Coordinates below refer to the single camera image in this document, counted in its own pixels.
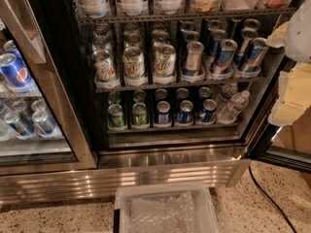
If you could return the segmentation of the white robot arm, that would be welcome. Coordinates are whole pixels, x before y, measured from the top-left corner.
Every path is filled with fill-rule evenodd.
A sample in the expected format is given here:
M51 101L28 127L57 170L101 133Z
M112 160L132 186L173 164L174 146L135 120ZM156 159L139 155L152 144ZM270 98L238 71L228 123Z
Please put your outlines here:
M279 76L279 98L268 122L292 125L311 106L311 0L305 0L291 19L267 39L273 48L285 48L285 56L295 61L291 71Z

